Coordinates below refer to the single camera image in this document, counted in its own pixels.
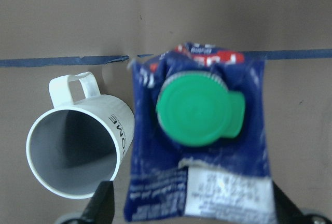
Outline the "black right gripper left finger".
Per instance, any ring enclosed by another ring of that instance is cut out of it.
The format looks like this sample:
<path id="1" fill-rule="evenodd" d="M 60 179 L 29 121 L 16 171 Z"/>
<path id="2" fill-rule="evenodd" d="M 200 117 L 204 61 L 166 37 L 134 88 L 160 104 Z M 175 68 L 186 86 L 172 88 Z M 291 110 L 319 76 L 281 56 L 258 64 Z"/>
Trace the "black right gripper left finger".
<path id="1" fill-rule="evenodd" d="M 112 181 L 102 181 L 78 219 L 78 223 L 112 223 L 114 215 L 114 184 Z"/>

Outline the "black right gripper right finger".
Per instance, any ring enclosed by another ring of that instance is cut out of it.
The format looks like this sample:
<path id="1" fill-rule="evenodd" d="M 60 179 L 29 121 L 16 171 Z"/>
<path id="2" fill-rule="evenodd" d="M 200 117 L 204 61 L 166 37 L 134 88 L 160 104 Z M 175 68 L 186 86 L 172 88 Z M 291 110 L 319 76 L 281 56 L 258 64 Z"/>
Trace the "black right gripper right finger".
<path id="1" fill-rule="evenodd" d="M 331 220 L 321 214 L 304 214 L 296 204 L 273 181 L 274 202 L 278 223 L 282 224 L 331 224 Z"/>

